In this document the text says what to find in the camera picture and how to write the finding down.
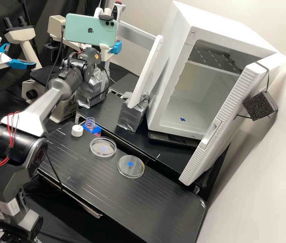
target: black foam block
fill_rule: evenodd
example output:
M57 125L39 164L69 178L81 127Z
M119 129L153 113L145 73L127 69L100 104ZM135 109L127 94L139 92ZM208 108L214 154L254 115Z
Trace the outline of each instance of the black foam block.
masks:
M253 121L263 118L278 110L278 106L268 92L260 92L243 101L243 106Z

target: petri dish lid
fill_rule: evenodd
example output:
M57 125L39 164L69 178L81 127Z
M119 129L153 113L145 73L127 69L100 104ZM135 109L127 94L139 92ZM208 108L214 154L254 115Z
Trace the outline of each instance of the petri dish lid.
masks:
M129 178L138 178L144 173L144 163L133 155L125 155L118 161L119 172Z
M115 154L117 147L116 143L107 137L94 138L90 143L91 152L100 157L108 158Z

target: white label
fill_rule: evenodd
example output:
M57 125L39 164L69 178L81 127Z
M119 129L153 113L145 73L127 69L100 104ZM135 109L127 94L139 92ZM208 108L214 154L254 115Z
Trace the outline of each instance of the white label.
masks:
M10 202L5 203L0 201L0 209L3 213L15 216L17 213L20 212L19 205L17 200L14 198Z

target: smartphone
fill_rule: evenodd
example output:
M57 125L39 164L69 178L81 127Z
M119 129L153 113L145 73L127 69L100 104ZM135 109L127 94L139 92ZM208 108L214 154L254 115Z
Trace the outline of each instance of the smartphone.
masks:
M65 39L98 46L115 45L117 22L69 13L66 15Z

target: robotic arm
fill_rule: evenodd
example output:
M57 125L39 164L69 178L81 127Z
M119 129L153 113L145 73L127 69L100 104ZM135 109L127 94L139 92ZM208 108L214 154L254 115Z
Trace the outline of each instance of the robotic arm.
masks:
M94 48L77 55L64 62L49 81L48 91L20 112L18 121L5 116L0 122L0 161L9 157L0 167L0 228L5 232L0 242L13 242L11 238L33 242L42 226L43 218L29 209L22 186L35 175L47 151L48 117L58 102L67 100L101 63L101 55ZM7 124L17 129L13 148L9 146Z

